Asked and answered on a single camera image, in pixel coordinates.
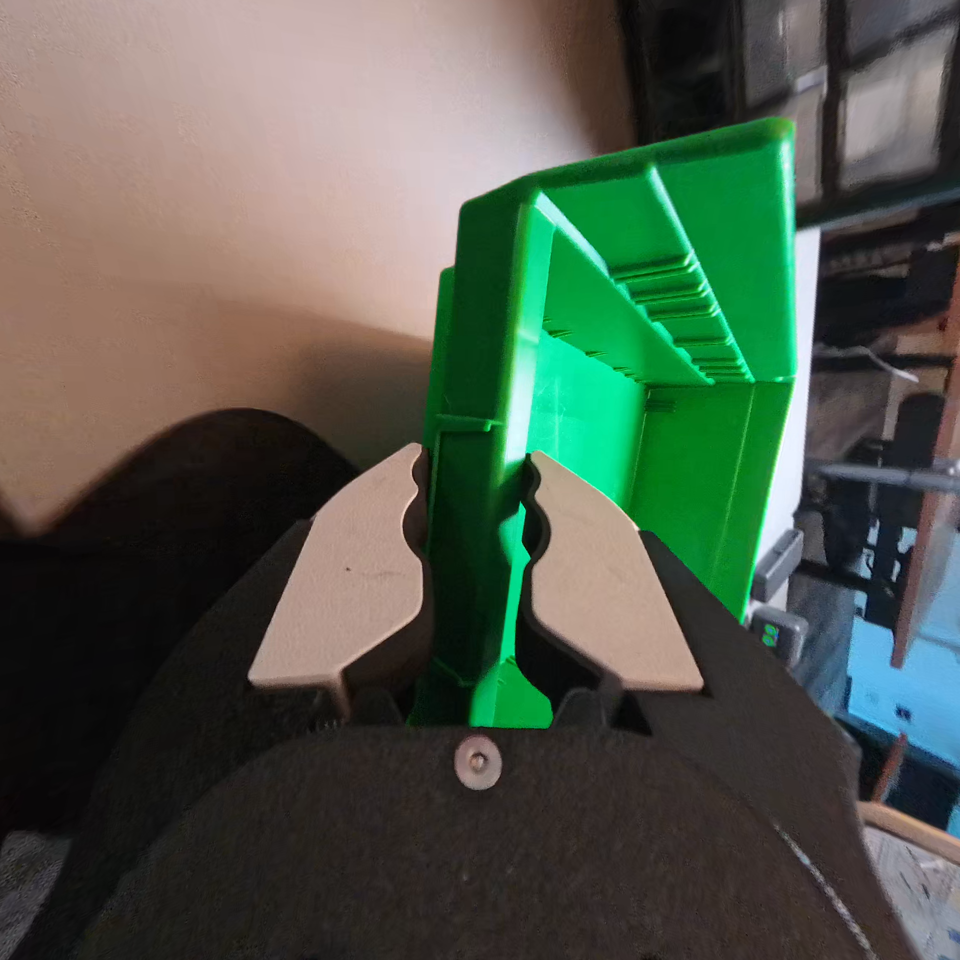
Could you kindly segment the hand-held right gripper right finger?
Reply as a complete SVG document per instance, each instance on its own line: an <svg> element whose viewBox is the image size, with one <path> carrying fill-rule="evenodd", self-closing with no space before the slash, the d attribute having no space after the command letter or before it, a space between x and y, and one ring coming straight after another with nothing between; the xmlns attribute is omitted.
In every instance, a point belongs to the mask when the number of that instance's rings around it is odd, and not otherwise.
<svg viewBox="0 0 960 960"><path fill-rule="evenodd" d="M519 667L544 694L699 693L704 680L641 531L598 488L528 456Z"/></svg>

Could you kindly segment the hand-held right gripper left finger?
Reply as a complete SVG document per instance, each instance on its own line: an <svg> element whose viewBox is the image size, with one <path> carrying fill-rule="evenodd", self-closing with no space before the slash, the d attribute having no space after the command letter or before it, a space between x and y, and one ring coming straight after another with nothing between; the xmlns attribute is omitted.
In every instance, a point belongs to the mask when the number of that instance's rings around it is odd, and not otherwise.
<svg viewBox="0 0 960 960"><path fill-rule="evenodd" d="M318 509L248 669L254 688L323 690L350 714L361 690L413 687L434 637L429 479L411 442Z"/></svg>

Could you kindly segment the green plastic bin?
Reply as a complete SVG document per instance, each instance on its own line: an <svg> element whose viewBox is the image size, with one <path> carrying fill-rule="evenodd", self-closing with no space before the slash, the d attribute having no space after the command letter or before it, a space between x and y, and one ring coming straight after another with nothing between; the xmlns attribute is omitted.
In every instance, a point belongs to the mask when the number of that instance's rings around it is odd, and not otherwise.
<svg viewBox="0 0 960 960"><path fill-rule="evenodd" d="M462 206L426 400L436 633L412 725L551 720L515 658L536 451L743 620L798 373L795 138L756 119Z"/></svg>

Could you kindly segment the black drawer cabinet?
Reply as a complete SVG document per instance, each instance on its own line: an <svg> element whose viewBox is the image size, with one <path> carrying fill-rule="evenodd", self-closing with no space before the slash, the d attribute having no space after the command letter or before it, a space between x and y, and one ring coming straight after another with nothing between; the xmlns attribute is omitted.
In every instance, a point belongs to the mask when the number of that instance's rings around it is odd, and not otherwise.
<svg viewBox="0 0 960 960"><path fill-rule="evenodd" d="M743 106L739 2L618 2L634 124L640 144L765 117ZM806 226L845 226L870 214L958 202L958 156L940 174L878 184L838 200L798 206Z"/></svg>

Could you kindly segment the black box device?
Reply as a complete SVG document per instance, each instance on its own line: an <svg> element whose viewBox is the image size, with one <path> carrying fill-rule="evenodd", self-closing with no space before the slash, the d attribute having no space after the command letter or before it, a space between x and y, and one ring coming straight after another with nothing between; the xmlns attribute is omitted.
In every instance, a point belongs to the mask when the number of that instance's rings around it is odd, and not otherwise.
<svg viewBox="0 0 960 960"><path fill-rule="evenodd" d="M750 584L750 600L768 604L787 584L803 559L804 532L786 530L758 561Z"/></svg>

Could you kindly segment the black device with green stickers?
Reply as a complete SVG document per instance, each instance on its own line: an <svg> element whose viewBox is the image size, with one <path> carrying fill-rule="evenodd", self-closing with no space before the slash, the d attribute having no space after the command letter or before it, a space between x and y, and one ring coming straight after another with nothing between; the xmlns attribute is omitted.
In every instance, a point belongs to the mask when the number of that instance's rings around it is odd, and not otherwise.
<svg viewBox="0 0 960 960"><path fill-rule="evenodd" d="M806 618L770 605L756 606L749 630L790 671L797 668L810 633Z"/></svg>

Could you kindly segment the person's black jacket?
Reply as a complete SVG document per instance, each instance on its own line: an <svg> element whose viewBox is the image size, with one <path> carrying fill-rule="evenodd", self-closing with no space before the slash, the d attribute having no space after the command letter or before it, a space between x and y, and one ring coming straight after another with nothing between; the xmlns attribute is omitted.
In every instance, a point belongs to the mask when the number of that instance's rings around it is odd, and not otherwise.
<svg viewBox="0 0 960 960"><path fill-rule="evenodd" d="M45 532L2 538L2 836L72 830L172 649L358 474L293 419L208 412L139 445Z"/></svg>

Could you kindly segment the light wooden board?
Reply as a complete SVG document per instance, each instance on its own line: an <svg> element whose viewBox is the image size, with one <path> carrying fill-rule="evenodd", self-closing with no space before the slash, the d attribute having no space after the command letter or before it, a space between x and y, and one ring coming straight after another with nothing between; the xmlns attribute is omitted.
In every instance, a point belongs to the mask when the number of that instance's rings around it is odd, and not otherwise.
<svg viewBox="0 0 960 960"><path fill-rule="evenodd" d="M880 802L857 805L872 868L920 958L959 957L959 840Z"/></svg>

